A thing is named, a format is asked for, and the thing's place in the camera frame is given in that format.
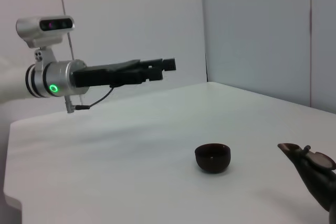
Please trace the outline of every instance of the camera lens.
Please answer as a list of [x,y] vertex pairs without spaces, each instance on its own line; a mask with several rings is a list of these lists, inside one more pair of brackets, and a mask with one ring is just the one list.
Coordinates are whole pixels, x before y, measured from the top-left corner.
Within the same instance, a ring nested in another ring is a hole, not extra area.
[[46,31],[48,29],[48,27],[44,23],[40,23],[40,27],[43,31]]
[[52,21],[49,23],[48,27],[49,27],[49,30],[56,30],[58,29],[58,24],[56,21]]
[[70,29],[73,27],[72,20],[70,18],[41,20],[40,28],[42,31],[52,31],[61,29]]

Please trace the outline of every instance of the camera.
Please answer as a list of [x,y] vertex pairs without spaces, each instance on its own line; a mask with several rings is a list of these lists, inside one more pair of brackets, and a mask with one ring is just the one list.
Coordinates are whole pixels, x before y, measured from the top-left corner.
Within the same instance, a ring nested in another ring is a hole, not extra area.
[[67,15],[21,18],[16,22],[17,34],[29,48],[41,48],[62,42],[74,29],[73,18]]

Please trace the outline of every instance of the teapot spout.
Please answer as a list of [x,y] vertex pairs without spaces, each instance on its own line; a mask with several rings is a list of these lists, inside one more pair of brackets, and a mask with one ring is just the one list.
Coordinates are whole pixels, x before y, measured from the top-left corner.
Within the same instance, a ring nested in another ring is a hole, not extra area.
[[300,156],[304,156],[309,152],[310,146],[306,146],[304,149],[301,149],[297,144],[288,144],[282,143],[278,144],[279,149],[294,163],[297,165]]

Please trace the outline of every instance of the white wall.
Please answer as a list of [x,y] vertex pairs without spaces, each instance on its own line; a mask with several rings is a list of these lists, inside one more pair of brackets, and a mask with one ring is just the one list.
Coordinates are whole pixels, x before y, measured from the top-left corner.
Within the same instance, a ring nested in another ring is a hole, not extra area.
[[309,105],[310,0],[204,0],[209,81]]
[[[0,73],[34,63],[34,50],[16,34],[15,24],[20,17],[62,14],[61,0],[0,0]],[[59,59],[70,59],[69,44],[55,47]],[[2,192],[9,125],[12,121],[64,109],[63,99],[32,99],[0,105],[0,187]],[[0,222],[20,223],[20,213],[9,208],[0,195]]]
[[[89,66],[131,59],[175,58],[164,81],[122,87],[110,98],[206,82],[202,0],[64,0],[75,19],[75,58]],[[89,90],[85,102],[105,88]]]
[[312,106],[336,113],[336,0],[312,0]]

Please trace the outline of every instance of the black cable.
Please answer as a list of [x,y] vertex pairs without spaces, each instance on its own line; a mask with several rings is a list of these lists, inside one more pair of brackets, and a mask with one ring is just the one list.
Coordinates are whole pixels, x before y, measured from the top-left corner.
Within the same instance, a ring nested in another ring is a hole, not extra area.
[[97,103],[100,103],[102,100],[104,100],[106,97],[110,95],[110,93],[113,91],[114,88],[111,88],[110,91],[104,95],[102,98],[100,98],[97,102],[94,102],[91,105],[76,105],[75,110],[89,110],[92,106],[95,106]]
[[111,88],[110,91],[104,95],[102,98],[100,98],[97,102],[94,102],[93,104],[89,105],[89,107],[95,106],[97,103],[100,103],[102,100],[104,100],[106,97],[110,95],[110,93],[113,91],[114,88]]

